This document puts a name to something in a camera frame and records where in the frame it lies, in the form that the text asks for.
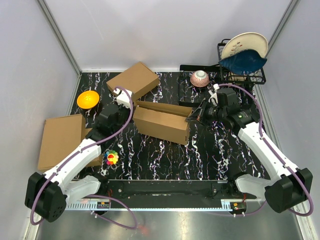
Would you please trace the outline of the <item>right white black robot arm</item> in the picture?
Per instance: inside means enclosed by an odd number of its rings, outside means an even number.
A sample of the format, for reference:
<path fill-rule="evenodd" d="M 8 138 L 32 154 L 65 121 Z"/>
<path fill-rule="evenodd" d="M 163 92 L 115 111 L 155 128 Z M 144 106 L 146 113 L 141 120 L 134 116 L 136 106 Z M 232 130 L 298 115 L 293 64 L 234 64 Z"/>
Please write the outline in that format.
<path fill-rule="evenodd" d="M 263 131 L 262 110 L 251 93 L 230 83 L 216 84 L 214 88 L 210 98 L 204 98 L 186 122 L 205 127 L 221 122 L 253 151 L 270 177 L 237 173 L 227 183 L 228 195 L 235 199 L 243 194 L 253 195 L 277 213 L 292 212 L 294 206 L 308 201 L 309 211 L 298 215 L 310 216 L 314 211 L 311 171 L 291 162 Z"/>

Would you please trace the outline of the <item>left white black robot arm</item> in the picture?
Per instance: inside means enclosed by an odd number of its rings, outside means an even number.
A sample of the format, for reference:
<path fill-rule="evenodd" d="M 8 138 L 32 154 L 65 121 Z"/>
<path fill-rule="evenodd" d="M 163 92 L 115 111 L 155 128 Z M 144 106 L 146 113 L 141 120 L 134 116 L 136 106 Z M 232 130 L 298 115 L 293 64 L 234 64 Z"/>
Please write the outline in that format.
<path fill-rule="evenodd" d="M 108 186 L 102 177 L 89 174 L 81 180 L 73 178 L 99 157 L 132 120 L 133 106 L 109 106 L 103 110 L 80 145 L 56 166 L 45 173 L 33 173 L 27 182 L 24 204 L 31 210 L 30 223 L 38 225 L 34 214 L 50 223 L 57 220 L 68 204 L 91 196 L 103 198 Z"/>

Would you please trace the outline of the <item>closed cardboard box back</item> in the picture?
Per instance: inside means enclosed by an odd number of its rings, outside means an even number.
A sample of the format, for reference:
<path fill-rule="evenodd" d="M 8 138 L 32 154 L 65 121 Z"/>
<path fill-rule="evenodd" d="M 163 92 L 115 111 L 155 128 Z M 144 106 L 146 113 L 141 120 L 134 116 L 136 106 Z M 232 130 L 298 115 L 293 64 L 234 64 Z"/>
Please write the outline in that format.
<path fill-rule="evenodd" d="M 117 86 L 131 91 L 132 100 L 137 101 L 156 88 L 159 83 L 159 77 L 144 63 L 138 62 L 107 81 L 106 84 L 111 92 Z"/>

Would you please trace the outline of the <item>small cardboard box left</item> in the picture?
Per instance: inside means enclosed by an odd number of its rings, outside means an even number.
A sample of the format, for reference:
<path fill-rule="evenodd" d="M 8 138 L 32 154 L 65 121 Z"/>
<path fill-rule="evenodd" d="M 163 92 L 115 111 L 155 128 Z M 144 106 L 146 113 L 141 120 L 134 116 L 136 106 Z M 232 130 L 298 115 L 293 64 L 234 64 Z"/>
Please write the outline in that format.
<path fill-rule="evenodd" d="M 91 130 L 91 128 L 85 128 L 84 129 L 84 135 L 86 136 L 89 131 Z M 103 162 L 103 158 L 102 155 L 100 154 L 98 157 L 96 157 L 95 159 L 93 159 L 90 163 L 88 163 L 86 165 L 86 167 L 96 167 L 96 166 L 101 166 Z"/>

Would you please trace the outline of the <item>large cardboard box left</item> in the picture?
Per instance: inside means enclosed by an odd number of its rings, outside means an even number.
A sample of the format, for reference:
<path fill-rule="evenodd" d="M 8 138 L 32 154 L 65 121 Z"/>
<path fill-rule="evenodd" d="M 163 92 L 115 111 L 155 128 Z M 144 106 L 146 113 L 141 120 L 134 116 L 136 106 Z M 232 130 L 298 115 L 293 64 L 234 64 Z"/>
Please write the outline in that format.
<path fill-rule="evenodd" d="M 66 158 L 84 139 L 84 129 L 81 114 L 46 119 L 37 169 L 44 173 Z"/>

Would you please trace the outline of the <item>orange bowl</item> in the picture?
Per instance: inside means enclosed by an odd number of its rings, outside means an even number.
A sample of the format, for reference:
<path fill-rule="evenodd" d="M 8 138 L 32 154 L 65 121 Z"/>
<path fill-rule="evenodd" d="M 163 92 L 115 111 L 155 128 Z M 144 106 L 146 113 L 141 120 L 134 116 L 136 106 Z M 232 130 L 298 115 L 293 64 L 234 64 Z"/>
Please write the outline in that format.
<path fill-rule="evenodd" d="M 94 90 L 82 92 L 76 100 L 77 105 L 84 110 L 94 108 L 100 100 L 100 95 Z"/>

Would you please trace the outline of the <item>pink patterned bowl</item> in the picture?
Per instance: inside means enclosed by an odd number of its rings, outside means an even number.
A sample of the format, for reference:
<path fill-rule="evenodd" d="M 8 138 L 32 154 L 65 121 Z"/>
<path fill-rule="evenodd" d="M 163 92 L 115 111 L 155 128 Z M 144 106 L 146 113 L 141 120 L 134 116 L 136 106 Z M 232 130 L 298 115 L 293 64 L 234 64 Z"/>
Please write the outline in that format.
<path fill-rule="evenodd" d="M 209 75 L 203 70 L 197 70 L 191 75 L 190 82 L 198 88 L 206 87 L 210 82 Z"/>

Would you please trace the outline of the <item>rainbow flower toy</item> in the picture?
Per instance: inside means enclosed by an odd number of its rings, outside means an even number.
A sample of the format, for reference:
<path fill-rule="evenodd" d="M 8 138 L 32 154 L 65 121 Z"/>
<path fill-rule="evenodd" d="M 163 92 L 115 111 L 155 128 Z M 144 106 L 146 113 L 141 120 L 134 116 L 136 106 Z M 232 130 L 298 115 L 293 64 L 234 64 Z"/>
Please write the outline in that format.
<path fill-rule="evenodd" d="M 109 166 L 116 165 L 119 161 L 119 155 L 115 150 L 110 150 L 104 154 L 104 160 L 105 163 Z"/>

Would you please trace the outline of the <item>beige cup in rack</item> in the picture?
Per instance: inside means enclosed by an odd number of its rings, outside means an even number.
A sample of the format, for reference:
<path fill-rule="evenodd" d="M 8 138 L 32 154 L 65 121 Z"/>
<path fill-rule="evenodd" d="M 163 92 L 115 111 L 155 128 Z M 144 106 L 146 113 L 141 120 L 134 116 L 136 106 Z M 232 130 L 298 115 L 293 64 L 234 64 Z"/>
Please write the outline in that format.
<path fill-rule="evenodd" d="M 230 76 L 228 81 L 233 85 L 242 87 L 244 85 L 245 78 L 243 76 Z"/>

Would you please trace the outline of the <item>blue leaf plate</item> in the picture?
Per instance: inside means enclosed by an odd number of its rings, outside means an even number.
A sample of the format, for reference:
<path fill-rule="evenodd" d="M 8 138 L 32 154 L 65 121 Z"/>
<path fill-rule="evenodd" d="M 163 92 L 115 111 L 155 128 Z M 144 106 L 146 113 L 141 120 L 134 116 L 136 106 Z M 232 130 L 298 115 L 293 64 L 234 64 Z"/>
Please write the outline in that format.
<path fill-rule="evenodd" d="M 221 59 L 218 63 L 236 75 L 249 75 L 260 70 L 267 62 L 254 49 L 245 49 Z"/>

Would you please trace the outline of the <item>cream floral plate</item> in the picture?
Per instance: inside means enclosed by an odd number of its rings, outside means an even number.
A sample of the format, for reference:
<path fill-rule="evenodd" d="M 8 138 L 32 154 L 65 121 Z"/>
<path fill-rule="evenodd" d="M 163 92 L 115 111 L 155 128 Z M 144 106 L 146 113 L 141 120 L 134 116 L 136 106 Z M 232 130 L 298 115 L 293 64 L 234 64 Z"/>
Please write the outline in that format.
<path fill-rule="evenodd" d="M 260 33 L 241 33 L 226 43 L 221 53 L 221 59 L 228 58 L 244 50 L 255 50 L 264 58 L 269 50 L 269 44 L 267 39 Z"/>

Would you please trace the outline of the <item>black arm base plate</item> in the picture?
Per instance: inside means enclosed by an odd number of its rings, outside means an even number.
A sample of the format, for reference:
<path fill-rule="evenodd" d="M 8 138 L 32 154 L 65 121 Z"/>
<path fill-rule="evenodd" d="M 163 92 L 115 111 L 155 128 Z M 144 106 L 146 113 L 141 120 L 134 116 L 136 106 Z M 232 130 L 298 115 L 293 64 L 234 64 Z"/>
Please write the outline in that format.
<path fill-rule="evenodd" d="M 116 180 L 101 184 L 96 196 L 125 199 L 132 196 L 199 196 L 222 199 L 256 200 L 249 193 L 236 193 L 228 189 L 224 180 Z"/>

